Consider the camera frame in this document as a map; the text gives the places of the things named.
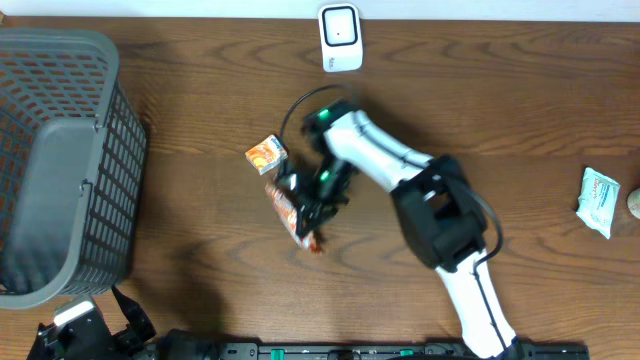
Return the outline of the red Top chocolate bar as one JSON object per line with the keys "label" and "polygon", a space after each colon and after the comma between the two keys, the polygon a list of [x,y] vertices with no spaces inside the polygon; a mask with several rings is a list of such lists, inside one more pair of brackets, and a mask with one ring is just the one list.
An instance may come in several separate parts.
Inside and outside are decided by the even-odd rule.
{"label": "red Top chocolate bar", "polygon": [[299,236],[296,233],[297,230],[297,210],[293,203],[288,199],[286,194],[278,189],[273,183],[267,183],[265,186],[265,192],[268,198],[272,201],[273,208],[280,218],[282,224],[289,232],[292,239],[303,250],[319,254],[322,252],[322,248],[317,241],[313,231],[305,235]]}

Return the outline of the green lid jar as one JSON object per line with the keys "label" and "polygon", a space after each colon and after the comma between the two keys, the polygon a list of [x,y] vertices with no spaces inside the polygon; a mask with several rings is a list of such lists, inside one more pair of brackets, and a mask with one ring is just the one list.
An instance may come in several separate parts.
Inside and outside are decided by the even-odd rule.
{"label": "green lid jar", "polygon": [[629,212],[637,219],[640,219],[640,189],[633,190],[626,200]]}

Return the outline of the orange Kleenex tissue pack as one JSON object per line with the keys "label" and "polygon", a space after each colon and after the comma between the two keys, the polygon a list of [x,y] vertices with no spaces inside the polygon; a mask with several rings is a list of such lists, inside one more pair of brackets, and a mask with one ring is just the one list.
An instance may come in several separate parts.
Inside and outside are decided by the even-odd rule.
{"label": "orange Kleenex tissue pack", "polygon": [[271,134],[245,152],[247,161],[260,175],[279,166],[288,158],[288,152],[280,139]]}

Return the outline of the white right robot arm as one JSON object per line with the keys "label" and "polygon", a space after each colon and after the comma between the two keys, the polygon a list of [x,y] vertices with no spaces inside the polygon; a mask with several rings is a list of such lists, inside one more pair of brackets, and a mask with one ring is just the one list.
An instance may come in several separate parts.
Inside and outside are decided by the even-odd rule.
{"label": "white right robot arm", "polygon": [[499,222],[459,162],[408,147],[346,99],[307,115],[302,132],[321,154],[320,167],[302,170],[286,161],[275,178],[296,212],[295,235],[311,234],[347,204],[355,172],[368,176],[390,196],[409,249],[442,280],[467,348],[483,359],[506,357],[517,335],[490,276],[497,252],[484,240]]}

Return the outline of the mint tissue wipes pack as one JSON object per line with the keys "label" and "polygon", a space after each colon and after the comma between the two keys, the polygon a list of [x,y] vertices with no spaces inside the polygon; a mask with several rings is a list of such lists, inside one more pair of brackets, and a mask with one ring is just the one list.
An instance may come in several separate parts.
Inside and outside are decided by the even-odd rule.
{"label": "mint tissue wipes pack", "polygon": [[619,190],[620,184],[614,179],[591,167],[585,169],[576,215],[606,239],[611,237]]}

